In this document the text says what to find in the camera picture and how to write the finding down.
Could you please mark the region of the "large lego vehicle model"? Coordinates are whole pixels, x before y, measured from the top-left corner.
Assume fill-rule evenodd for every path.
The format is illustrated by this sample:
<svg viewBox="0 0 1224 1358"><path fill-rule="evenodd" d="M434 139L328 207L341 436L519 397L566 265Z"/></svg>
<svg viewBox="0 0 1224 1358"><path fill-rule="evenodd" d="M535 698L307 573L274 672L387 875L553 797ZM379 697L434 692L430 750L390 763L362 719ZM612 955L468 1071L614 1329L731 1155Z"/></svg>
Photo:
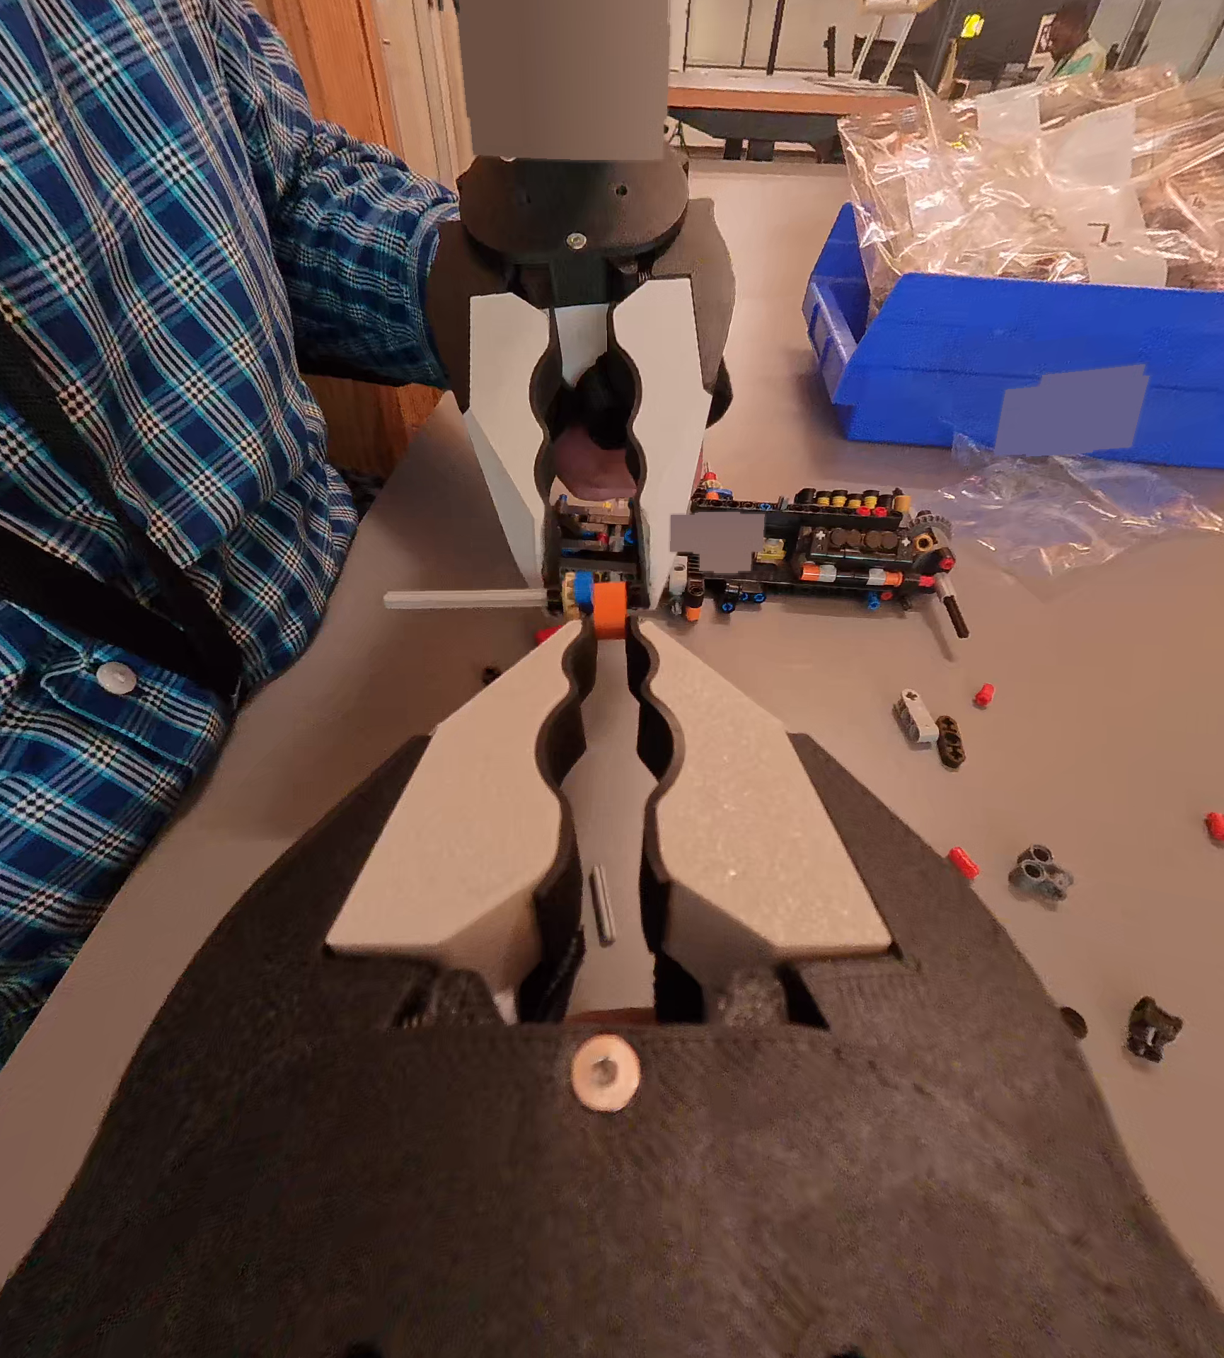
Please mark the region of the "large lego vehicle model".
<svg viewBox="0 0 1224 1358"><path fill-rule="evenodd" d="M709 569L696 552L679 552L662 603L670 616L694 624L706 603L718 613L755 609L782 597L851 600L870 612L936 599L959 640L970 637L953 585L953 527L941 515L915 511L901 487L816 489L789 497L738 498L710 469L700 470L689 501L693 515L728 513L761 517L761 545L748 565Z"/></svg>

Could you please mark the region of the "blue plaid shirt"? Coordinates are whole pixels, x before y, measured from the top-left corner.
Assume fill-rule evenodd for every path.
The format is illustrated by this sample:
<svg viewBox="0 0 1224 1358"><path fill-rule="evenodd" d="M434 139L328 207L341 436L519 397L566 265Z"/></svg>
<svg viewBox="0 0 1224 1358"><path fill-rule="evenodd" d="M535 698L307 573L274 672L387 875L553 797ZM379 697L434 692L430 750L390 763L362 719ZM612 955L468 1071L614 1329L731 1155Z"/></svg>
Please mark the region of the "blue plaid shirt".
<svg viewBox="0 0 1224 1358"><path fill-rule="evenodd" d="M157 605L104 480L249 688L305 651L355 531L277 241L318 132L247 3L0 3L0 319L86 457L0 394L0 530ZM230 722L227 698L0 599L0 1074Z"/></svg>

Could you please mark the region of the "wooden cabinet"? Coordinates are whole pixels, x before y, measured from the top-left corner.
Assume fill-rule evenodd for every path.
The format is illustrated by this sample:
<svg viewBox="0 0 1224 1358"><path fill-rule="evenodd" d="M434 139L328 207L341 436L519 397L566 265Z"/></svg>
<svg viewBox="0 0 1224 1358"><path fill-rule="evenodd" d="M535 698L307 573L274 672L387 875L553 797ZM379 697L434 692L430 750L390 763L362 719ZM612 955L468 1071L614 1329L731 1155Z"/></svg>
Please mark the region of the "wooden cabinet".
<svg viewBox="0 0 1224 1358"><path fill-rule="evenodd" d="M259 2L284 39L315 118L382 146L430 179L438 166L413 3ZM331 462L386 480L443 401L427 385L307 377L328 428Z"/></svg>

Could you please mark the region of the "dark grey lego pin connector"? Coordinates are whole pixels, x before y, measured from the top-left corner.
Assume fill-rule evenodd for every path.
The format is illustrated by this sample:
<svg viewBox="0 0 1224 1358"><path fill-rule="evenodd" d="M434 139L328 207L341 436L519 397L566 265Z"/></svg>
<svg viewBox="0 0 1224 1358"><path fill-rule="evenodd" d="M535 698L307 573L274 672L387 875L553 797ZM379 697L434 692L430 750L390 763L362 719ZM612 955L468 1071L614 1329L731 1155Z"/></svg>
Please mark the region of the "dark grey lego pin connector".
<svg viewBox="0 0 1224 1358"><path fill-rule="evenodd" d="M1048 906L1058 906L1074 886L1074 875L1041 844L1033 844L1018 852L1007 876L1013 892Z"/></svg>

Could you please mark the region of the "small black lego connector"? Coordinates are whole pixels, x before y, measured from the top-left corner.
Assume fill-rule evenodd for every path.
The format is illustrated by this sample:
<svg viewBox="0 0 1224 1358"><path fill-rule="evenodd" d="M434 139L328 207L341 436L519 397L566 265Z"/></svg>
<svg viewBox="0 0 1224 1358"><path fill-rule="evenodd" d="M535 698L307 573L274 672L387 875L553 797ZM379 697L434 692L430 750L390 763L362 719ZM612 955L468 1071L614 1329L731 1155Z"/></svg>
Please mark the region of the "small black lego connector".
<svg viewBox="0 0 1224 1358"><path fill-rule="evenodd" d="M1183 1028L1180 1016L1163 1009L1150 995L1142 995L1126 1020L1125 1052L1139 1061L1157 1066Z"/></svg>

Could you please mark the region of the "person's left hand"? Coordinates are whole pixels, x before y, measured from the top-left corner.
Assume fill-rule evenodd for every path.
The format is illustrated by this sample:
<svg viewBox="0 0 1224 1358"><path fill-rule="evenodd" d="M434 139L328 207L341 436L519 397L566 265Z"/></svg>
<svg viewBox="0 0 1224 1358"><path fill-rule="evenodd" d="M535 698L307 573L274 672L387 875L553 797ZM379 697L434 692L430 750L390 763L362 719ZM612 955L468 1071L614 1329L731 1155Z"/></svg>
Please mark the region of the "person's left hand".
<svg viewBox="0 0 1224 1358"><path fill-rule="evenodd" d="M636 476L622 446L602 448L581 425L564 428L550 446L553 477L580 501L619 501L636 491Z"/></svg>

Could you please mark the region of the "blue plastic storage bin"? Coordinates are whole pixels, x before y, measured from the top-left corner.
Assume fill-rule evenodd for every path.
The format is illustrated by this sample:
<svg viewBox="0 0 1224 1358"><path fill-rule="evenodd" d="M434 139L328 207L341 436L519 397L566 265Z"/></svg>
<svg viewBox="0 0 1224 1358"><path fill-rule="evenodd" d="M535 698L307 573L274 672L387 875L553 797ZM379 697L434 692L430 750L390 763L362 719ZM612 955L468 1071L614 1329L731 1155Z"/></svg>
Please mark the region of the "blue plastic storage bin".
<svg viewBox="0 0 1224 1358"><path fill-rule="evenodd" d="M873 312L844 204L803 319L849 440L1224 470L1224 292L908 274Z"/></svg>

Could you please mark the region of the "black lego gear axle assembly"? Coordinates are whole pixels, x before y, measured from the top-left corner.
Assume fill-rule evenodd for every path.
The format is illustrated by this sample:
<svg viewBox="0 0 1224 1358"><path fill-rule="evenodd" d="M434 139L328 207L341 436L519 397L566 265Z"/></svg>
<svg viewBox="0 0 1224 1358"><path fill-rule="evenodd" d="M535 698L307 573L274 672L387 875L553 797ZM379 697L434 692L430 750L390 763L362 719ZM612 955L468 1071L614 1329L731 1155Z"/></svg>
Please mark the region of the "black lego gear axle assembly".
<svg viewBox="0 0 1224 1358"><path fill-rule="evenodd" d="M595 582L625 581L629 614L651 607L651 593L634 498L587 501L560 494L549 506L553 562L544 586L485 589L392 589L382 606L394 613L539 612L557 623L591 622L570 597L570 575L591 572Z"/></svg>

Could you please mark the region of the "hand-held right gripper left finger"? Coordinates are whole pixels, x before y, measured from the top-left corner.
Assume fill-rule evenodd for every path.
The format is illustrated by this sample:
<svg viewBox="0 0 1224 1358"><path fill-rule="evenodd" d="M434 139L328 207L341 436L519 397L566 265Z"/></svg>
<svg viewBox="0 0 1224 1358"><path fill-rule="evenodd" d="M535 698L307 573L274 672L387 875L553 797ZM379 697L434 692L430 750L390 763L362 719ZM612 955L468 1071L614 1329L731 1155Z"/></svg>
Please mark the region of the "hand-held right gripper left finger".
<svg viewBox="0 0 1224 1358"><path fill-rule="evenodd" d="M471 974L523 1023L564 1018L585 960L563 783L587 752L595 631L568 622L441 722L325 943Z"/></svg>

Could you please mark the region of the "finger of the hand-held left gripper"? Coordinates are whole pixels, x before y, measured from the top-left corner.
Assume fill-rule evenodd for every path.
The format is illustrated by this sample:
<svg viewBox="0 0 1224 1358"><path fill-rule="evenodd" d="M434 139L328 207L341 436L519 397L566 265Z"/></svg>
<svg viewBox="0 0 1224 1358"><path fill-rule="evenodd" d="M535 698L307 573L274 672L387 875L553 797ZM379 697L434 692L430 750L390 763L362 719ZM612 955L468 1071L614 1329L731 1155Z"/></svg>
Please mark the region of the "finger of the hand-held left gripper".
<svg viewBox="0 0 1224 1358"><path fill-rule="evenodd" d="M610 313L608 347L632 377L636 544L646 607L666 588L673 518L687 511L706 432L706 390L687 279L648 281Z"/></svg>
<svg viewBox="0 0 1224 1358"><path fill-rule="evenodd" d="M546 586L550 489L537 467L547 446L547 387L559 371L549 312L512 293L469 299L464 422L506 548L530 589Z"/></svg>

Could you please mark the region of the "person's left forearm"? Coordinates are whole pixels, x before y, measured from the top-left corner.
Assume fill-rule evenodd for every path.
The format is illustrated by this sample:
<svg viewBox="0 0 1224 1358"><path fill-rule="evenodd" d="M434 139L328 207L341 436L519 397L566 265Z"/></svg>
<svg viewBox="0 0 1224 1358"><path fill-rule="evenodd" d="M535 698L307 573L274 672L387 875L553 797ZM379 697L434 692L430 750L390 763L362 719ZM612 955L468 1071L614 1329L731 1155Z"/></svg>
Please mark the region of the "person's left forearm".
<svg viewBox="0 0 1224 1358"><path fill-rule="evenodd" d="M447 391L426 315L454 190L315 121L278 200L274 249L308 373Z"/></svg>

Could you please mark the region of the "background work desk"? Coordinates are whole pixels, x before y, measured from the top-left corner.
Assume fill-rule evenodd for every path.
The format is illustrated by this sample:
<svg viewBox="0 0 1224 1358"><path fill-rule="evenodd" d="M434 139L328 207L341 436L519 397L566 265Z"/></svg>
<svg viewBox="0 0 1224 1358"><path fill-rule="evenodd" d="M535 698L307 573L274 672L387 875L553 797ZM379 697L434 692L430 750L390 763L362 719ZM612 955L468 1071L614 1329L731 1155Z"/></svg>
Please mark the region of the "background work desk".
<svg viewBox="0 0 1224 1358"><path fill-rule="evenodd" d="M724 162L769 163L778 149L803 148L818 165L839 165L844 119L917 102L914 94L860 78L692 68L670 73L666 118L720 143Z"/></svg>

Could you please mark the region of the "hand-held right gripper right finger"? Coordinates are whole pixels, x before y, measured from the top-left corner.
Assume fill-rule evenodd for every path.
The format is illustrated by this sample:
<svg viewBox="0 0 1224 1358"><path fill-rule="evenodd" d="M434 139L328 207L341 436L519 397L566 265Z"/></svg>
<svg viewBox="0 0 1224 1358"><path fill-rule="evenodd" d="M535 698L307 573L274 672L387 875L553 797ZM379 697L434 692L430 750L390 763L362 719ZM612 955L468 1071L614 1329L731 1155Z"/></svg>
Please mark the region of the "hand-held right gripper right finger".
<svg viewBox="0 0 1224 1358"><path fill-rule="evenodd" d="M636 756L653 780L638 893L655 1018L706 1023L743 981L786 1020L801 968L893 961L785 725L660 623L628 622L625 653Z"/></svg>

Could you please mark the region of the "pile of clear plastic bags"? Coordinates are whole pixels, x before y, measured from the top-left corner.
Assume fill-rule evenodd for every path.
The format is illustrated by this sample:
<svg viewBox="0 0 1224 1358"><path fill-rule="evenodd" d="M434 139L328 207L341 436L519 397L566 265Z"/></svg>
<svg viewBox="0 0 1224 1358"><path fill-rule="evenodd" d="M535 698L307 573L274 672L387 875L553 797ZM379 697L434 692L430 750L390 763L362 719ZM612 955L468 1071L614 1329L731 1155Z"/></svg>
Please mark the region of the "pile of clear plastic bags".
<svg viewBox="0 0 1224 1358"><path fill-rule="evenodd" d="M877 312L942 275L1224 293L1224 74L1081 74L840 126Z"/></svg>

